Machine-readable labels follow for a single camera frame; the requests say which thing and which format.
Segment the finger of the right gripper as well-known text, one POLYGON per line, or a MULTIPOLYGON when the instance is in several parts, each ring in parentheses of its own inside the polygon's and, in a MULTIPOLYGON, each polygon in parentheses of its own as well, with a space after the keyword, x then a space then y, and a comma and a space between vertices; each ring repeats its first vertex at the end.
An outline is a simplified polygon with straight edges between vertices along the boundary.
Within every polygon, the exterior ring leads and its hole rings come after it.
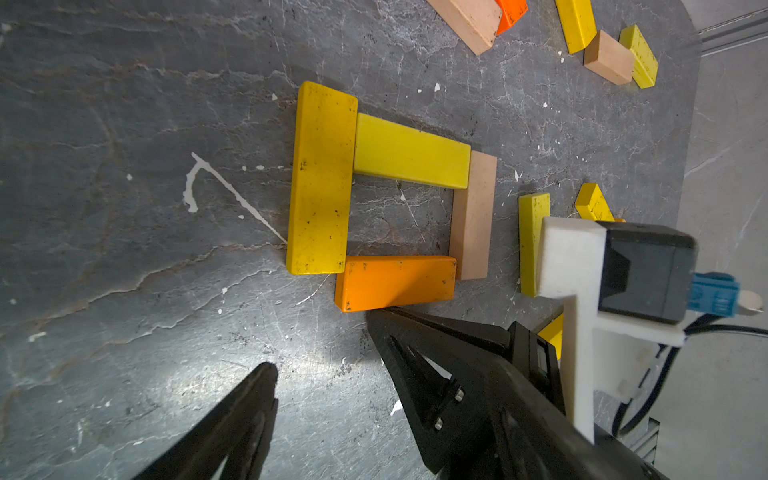
POLYGON ((402 307, 390 307, 389 311, 496 354, 505 354, 512 344, 512 334, 496 325, 440 317, 402 307))

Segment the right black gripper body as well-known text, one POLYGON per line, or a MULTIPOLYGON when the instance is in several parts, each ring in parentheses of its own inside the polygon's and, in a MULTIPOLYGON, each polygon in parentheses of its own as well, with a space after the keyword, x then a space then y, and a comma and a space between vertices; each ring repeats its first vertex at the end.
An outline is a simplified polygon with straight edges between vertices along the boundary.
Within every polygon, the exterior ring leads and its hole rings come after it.
POLYGON ((561 413, 565 402, 555 347, 519 322, 509 328, 507 359, 561 413))

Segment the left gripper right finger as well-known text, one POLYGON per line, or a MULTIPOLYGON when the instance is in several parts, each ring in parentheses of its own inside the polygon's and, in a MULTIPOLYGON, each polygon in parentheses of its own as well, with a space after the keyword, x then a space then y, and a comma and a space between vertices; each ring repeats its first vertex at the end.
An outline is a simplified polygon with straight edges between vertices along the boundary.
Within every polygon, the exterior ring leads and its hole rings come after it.
POLYGON ((593 424, 588 440, 507 359, 389 308, 366 315, 425 466, 441 479, 659 479, 593 424))

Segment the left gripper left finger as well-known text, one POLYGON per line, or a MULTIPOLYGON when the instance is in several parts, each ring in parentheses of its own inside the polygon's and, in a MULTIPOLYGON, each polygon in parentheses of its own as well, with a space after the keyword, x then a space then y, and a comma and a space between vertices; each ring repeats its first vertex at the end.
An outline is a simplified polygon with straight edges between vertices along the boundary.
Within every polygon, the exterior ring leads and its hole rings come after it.
POLYGON ((138 479, 258 479, 278 411, 278 369, 264 362, 138 479))

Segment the yellow block bottom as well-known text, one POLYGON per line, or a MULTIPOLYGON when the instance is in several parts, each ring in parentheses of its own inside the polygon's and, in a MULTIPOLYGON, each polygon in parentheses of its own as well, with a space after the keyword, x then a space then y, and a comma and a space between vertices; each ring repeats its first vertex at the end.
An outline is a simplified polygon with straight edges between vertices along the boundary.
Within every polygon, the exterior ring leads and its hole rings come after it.
POLYGON ((561 313, 538 332, 538 336, 553 345, 558 360, 562 357, 564 314, 561 313))

